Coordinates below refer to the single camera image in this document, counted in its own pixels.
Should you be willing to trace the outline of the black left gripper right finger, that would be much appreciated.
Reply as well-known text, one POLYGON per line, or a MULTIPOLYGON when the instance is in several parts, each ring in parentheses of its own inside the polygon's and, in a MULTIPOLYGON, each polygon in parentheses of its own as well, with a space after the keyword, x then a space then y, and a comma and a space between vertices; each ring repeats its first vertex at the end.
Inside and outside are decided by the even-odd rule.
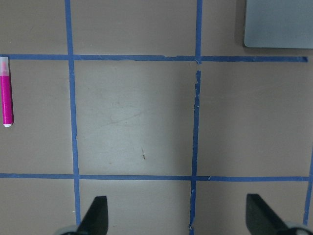
POLYGON ((246 196, 246 227, 251 235, 281 235, 289 229, 258 194, 246 196))

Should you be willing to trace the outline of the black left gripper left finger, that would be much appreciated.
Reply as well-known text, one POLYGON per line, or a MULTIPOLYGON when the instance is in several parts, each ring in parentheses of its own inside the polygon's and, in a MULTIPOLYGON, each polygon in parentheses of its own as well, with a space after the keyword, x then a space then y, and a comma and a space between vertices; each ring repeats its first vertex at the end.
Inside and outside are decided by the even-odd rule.
POLYGON ((106 196, 94 198, 85 217, 76 230, 76 235, 106 235, 109 228, 106 196))

